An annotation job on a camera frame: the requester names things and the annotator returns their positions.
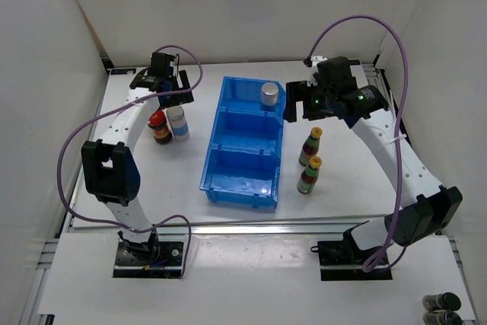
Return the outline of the blue-label shaker can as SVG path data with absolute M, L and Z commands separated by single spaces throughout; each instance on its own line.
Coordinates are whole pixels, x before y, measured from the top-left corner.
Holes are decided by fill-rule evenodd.
M 166 109 L 166 117 L 175 140 L 178 142 L 187 141 L 190 133 L 184 109 L 181 106 L 169 107 Z
M 266 82 L 261 87 L 260 102 L 263 108 L 274 110 L 279 99 L 279 87 L 274 82 Z

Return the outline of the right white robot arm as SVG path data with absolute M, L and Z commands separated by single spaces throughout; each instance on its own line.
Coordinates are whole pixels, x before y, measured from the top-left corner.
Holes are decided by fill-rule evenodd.
M 393 213 L 344 232 L 344 259 L 371 267 L 389 245 L 408 247 L 446 228 L 462 194 L 455 186 L 445 187 L 395 130 L 399 116 L 377 87 L 359 87 L 343 56 L 313 56 L 305 64 L 310 67 L 308 79 L 286 84 L 284 119 L 296 122 L 296 104 L 301 102 L 305 119 L 343 120 L 369 148 L 396 193 Z

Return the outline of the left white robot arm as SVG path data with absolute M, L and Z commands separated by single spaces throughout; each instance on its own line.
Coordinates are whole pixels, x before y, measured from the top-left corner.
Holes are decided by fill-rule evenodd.
M 138 200 L 141 177 L 132 149 L 153 113 L 192 100 L 191 93 L 156 96 L 189 87 L 188 78 L 175 73 L 178 61 L 178 55 L 153 53 L 147 72 L 137 74 L 129 86 L 127 108 L 116 113 L 99 139 L 86 141 L 81 148 L 86 190 L 124 226 L 119 237 L 143 264 L 158 261 L 161 254 L 157 232 Z

